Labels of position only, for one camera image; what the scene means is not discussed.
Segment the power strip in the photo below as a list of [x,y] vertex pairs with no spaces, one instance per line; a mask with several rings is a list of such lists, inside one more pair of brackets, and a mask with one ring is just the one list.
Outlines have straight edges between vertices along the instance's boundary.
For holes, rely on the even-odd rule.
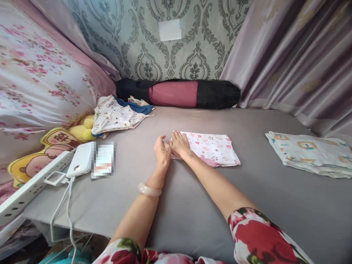
[[73,152],[64,151],[3,202],[0,205],[0,227],[15,219],[27,204],[45,188],[47,184],[44,183],[44,180],[54,171],[60,172],[66,168],[72,161],[73,156]]

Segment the mattress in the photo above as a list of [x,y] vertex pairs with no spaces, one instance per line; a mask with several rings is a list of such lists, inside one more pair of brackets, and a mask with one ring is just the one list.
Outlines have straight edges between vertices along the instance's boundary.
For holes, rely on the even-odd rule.
[[[217,168],[283,229],[316,263],[348,263],[352,241],[352,181],[285,167],[264,133],[313,135],[292,116],[275,110],[200,110],[156,107],[135,129],[110,133],[116,170],[110,179],[77,178],[71,217],[75,229],[111,237],[155,166],[157,136],[180,131],[227,134],[240,166]],[[49,223],[64,188],[47,186],[24,216]],[[61,209],[55,224],[68,227]],[[234,263],[229,227],[194,173],[172,160],[147,246],[158,251]]]

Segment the yellow plush toy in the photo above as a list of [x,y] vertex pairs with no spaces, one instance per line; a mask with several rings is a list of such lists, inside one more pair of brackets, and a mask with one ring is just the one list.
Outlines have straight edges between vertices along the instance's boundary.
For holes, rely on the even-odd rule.
[[65,150],[72,151],[81,143],[64,128],[50,130],[40,140],[44,149],[17,159],[7,170],[14,177],[14,187],[19,188],[40,172]]
[[96,140],[92,136],[92,128],[94,125],[94,115],[86,115],[77,126],[70,127],[68,132],[82,143],[87,143],[90,140]]

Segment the bracelet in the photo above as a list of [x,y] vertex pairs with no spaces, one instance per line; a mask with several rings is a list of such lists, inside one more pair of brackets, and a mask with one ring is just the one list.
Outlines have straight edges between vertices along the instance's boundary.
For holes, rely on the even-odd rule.
[[154,189],[154,188],[150,188],[148,186],[145,186],[146,183],[140,183],[138,185],[138,190],[142,193],[145,194],[147,196],[160,196],[162,193],[162,190],[159,189]]

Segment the cartoon cushion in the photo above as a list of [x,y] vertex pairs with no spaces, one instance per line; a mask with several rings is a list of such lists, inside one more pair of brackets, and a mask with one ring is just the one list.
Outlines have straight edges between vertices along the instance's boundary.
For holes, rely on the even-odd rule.
[[19,188],[40,172],[65,150],[72,151],[81,144],[64,128],[54,128],[40,139],[44,149],[17,159],[7,170],[14,177],[14,187]]

